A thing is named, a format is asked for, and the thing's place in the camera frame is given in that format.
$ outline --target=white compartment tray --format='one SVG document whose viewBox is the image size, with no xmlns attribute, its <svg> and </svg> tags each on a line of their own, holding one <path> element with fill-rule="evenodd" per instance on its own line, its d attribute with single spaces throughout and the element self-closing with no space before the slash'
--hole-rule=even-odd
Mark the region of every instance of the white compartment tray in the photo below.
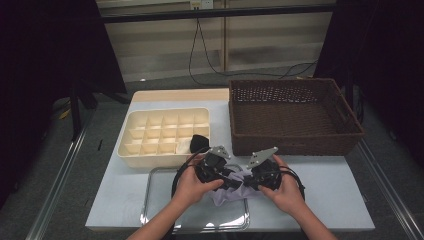
<svg viewBox="0 0 424 240">
<path fill-rule="evenodd" d="M 181 166 L 194 134 L 210 138 L 206 108 L 134 111 L 124 125 L 118 156 L 132 168 Z"/>
</svg>

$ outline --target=metal tray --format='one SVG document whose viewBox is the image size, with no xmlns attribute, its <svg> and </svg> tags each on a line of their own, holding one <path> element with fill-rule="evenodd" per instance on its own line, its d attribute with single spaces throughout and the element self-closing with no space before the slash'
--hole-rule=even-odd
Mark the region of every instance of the metal tray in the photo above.
<svg viewBox="0 0 424 240">
<path fill-rule="evenodd" d="M 238 165 L 227 165 L 241 171 Z M 152 219 L 171 199 L 171 188 L 177 168 L 155 168 L 150 172 L 146 199 L 140 217 L 141 224 Z M 217 207 L 205 194 L 200 202 L 191 206 L 175 222 L 174 232 L 199 233 L 226 230 L 243 230 L 249 225 L 246 200 L 225 202 Z"/>
</svg>

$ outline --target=black curtain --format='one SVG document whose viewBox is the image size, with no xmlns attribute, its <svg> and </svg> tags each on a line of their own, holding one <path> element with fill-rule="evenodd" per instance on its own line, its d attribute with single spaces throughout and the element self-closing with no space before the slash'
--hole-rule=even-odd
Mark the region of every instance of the black curtain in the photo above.
<svg viewBox="0 0 424 240">
<path fill-rule="evenodd" d="M 85 92 L 126 89 L 94 0 L 1 1 L 0 44 L 2 206 L 35 158 L 54 101 L 75 82 L 89 83 Z"/>
</svg>

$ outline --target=hand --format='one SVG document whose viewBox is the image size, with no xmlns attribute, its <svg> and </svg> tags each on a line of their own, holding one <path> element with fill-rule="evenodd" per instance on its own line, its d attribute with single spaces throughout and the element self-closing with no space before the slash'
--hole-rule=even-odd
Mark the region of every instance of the hand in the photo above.
<svg viewBox="0 0 424 240">
<path fill-rule="evenodd" d="M 224 181 L 222 179 L 209 183 L 202 183 L 197 178 L 194 167 L 189 166 L 180 177 L 177 190 L 172 201 L 176 201 L 182 206 L 189 207 L 200 201 L 206 192 L 220 187 L 223 183 Z"/>
<path fill-rule="evenodd" d="M 279 166 L 288 167 L 287 163 L 280 157 L 273 155 L 273 158 Z M 264 186 L 259 186 L 259 190 L 261 190 L 265 196 L 269 197 L 280 210 L 290 215 L 293 215 L 306 206 L 296 180 L 288 174 L 282 175 L 281 185 L 277 191 L 273 191 Z"/>
</svg>

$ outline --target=brown woven basket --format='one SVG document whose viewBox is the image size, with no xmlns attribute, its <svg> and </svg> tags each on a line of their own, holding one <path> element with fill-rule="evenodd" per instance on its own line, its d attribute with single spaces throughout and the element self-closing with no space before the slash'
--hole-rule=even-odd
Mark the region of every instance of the brown woven basket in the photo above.
<svg viewBox="0 0 424 240">
<path fill-rule="evenodd" d="M 346 155 L 364 131 L 332 79 L 231 80 L 233 154 Z"/>
</svg>

